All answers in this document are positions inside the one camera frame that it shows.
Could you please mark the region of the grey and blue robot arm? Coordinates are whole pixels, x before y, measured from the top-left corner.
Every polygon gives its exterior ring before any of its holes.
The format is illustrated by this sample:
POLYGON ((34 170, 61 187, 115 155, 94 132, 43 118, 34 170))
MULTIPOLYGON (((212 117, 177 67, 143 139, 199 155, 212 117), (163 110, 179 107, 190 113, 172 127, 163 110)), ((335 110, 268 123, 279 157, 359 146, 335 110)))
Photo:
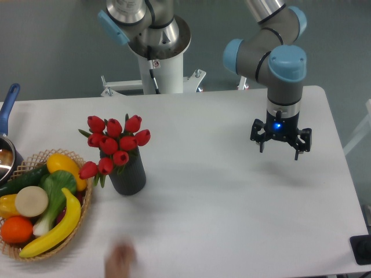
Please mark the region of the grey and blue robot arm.
MULTIPOLYGON (((259 25, 250 40, 231 40, 223 52, 229 71, 267 88, 266 120, 256 119, 250 139, 288 143, 297 154, 311 149, 312 131, 299 129, 307 56, 295 41, 307 26, 305 14, 284 1, 247 1, 259 25)), ((97 15, 106 34, 137 56, 145 94, 184 91, 183 54, 191 42, 188 24, 172 1, 107 1, 97 15)))

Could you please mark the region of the blurred human hand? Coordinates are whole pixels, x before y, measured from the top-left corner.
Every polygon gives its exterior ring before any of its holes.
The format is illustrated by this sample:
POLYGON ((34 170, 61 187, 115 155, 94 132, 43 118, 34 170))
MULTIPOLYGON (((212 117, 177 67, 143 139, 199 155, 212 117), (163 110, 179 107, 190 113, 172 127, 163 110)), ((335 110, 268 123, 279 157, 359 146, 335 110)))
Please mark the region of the blurred human hand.
POLYGON ((136 253, 130 242, 117 242, 113 245, 104 262, 105 278, 128 278, 136 253))

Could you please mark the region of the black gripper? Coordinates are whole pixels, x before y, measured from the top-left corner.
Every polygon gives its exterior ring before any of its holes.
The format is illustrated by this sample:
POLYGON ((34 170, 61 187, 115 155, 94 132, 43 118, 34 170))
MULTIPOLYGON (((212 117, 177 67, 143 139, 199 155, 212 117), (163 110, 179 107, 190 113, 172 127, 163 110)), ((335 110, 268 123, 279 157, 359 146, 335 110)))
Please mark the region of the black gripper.
POLYGON ((312 129, 298 129, 299 115, 298 112, 289 118, 277 118, 267 112, 265 122, 260 119, 254 120, 250 140, 259 146, 260 153, 263 153, 265 142, 269 140, 294 144, 296 150, 294 159, 298 160, 299 155, 309 152, 312 145, 312 129))

